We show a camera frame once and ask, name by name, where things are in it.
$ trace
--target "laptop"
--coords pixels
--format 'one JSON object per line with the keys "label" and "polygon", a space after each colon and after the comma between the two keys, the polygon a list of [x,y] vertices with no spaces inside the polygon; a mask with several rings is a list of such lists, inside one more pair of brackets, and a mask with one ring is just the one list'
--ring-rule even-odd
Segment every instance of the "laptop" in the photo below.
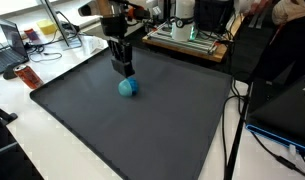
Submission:
{"label": "laptop", "polygon": [[0,26],[7,39],[9,48],[0,51],[0,74],[13,63],[25,63],[29,60],[19,30],[15,23],[1,19]]}
{"label": "laptop", "polygon": [[[305,76],[279,93],[281,88],[275,90],[271,84],[274,96],[270,99],[264,97],[269,93],[258,90],[259,87],[263,87],[261,92],[267,90],[265,86],[262,81],[251,85],[246,129],[286,147],[294,145],[305,154]],[[259,105],[257,100],[262,102],[262,98],[265,102]]]}

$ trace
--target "keyboard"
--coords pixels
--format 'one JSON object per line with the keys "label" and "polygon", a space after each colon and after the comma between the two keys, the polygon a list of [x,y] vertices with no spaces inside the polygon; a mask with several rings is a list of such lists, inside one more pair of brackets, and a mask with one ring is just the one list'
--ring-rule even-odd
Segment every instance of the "keyboard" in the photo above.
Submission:
{"label": "keyboard", "polygon": [[6,49],[0,52],[0,74],[4,72],[6,67],[15,62],[24,63],[27,60],[23,56],[18,55],[12,49]]}

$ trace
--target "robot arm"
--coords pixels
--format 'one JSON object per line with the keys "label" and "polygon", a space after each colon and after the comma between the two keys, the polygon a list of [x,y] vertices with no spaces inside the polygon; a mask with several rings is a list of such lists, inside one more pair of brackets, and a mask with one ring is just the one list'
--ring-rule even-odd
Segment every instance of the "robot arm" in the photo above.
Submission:
{"label": "robot arm", "polygon": [[127,21],[148,19],[149,11],[126,0],[92,0],[79,8],[79,14],[101,16],[103,33],[110,37],[108,45],[113,55],[111,61],[114,70],[126,78],[133,75],[132,45],[124,40]]}

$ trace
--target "white table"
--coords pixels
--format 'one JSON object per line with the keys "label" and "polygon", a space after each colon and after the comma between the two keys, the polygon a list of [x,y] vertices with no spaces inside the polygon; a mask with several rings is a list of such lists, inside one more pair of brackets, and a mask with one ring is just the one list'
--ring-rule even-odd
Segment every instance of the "white table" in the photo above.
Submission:
{"label": "white table", "polygon": [[[46,47],[46,52],[58,51],[60,49],[55,46]],[[61,53],[63,57],[56,61],[27,64],[46,83],[91,56],[85,54],[82,48]],[[246,93],[246,84],[237,82],[236,86],[241,94]],[[0,76],[0,108],[19,116],[7,127],[44,179],[121,179],[59,121],[34,103],[29,97],[31,91],[18,78],[6,81]],[[229,156],[240,117],[236,99],[227,103],[225,113]],[[221,134],[220,123],[199,179],[223,179],[224,156]]]}

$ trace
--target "black stand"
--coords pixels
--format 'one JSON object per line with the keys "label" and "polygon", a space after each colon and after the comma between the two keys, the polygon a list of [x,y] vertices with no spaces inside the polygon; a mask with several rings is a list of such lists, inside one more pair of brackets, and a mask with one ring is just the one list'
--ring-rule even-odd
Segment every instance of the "black stand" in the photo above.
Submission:
{"label": "black stand", "polygon": [[3,125],[11,123],[16,118],[18,118],[18,116],[15,113],[8,114],[0,109],[0,121]]}

